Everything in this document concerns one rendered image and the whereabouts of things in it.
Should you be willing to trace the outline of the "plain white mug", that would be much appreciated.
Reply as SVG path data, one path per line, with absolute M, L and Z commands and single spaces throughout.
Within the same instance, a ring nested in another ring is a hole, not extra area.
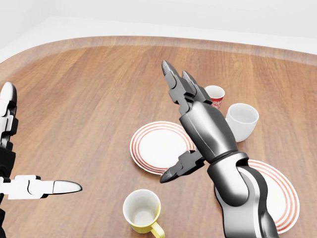
M 236 142 L 246 140 L 254 131 L 259 120 L 258 111 L 251 105 L 236 103 L 228 108 L 226 117 Z

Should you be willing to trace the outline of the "red and white mug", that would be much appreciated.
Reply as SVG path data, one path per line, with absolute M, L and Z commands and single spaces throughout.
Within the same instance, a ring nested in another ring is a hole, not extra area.
M 210 85 L 205 87 L 205 91 L 212 101 L 212 105 L 214 108 L 219 109 L 222 103 L 222 99 L 225 96 L 225 91 L 216 85 Z

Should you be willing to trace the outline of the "white plate with red rings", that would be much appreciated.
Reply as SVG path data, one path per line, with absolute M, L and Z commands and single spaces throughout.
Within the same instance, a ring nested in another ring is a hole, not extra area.
M 169 121 L 155 121 L 142 126 L 130 141 L 130 154 L 134 162 L 156 175 L 174 166 L 184 152 L 195 149 L 183 127 Z
M 257 170 L 267 183 L 267 209 L 278 235 L 290 230 L 300 213 L 299 198 L 294 186 L 279 170 L 266 163 L 252 160 L 248 165 Z

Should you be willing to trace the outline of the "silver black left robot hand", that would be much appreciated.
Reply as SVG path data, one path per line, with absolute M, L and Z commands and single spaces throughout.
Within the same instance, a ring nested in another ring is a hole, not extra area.
M 37 175 L 17 175 L 10 179 L 16 153 L 10 137 L 17 133 L 17 91 L 11 82 L 0 90 L 0 204 L 7 195 L 9 200 L 42 199 L 49 195 L 75 193 L 82 186 L 72 181 L 43 181 Z

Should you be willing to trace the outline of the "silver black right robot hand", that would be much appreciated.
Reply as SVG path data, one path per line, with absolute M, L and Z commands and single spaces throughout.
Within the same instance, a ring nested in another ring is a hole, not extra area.
M 212 107 L 206 90 L 188 72 L 178 74 L 169 62 L 161 63 L 169 95 L 179 105 L 180 122 L 196 146 L 195 151 L 183 153 L 178 162 L 160 177 L 161 183 L 189 175 L 204 166 L 236 152 L 233 133 L 221 112 Z

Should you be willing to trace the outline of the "yellow and white mug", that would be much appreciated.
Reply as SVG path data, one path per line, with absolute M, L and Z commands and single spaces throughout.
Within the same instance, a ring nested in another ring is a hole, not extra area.
M 165 238 L 165 232 L 158 224 L 161 202 L 153 191 L 148 189 L 133 191 L 125 198 L 122 211 L 125 220 L 135 232 L 152 233 L 155 238 Z

